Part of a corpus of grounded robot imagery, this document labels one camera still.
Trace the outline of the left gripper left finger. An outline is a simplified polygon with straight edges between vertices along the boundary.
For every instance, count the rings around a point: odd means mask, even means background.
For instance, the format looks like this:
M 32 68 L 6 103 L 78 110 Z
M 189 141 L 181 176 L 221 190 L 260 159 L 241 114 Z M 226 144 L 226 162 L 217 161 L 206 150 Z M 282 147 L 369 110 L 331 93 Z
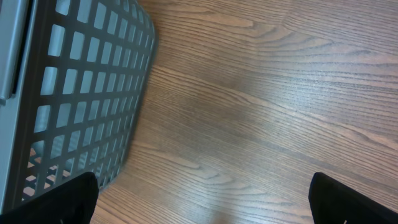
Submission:
M 99 188 L 85 172 L 43 195 L 1 215 L 1 224 L 84 224 L 93 216 Z

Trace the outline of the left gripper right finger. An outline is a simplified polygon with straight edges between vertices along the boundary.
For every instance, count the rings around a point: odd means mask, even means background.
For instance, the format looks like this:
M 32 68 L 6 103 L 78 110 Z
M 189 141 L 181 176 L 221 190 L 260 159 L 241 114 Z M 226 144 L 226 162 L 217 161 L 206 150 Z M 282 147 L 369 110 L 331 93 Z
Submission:
M 322 172 L 314 173 L 308 200 L 315 224 L 397 224 L 397 213 Z

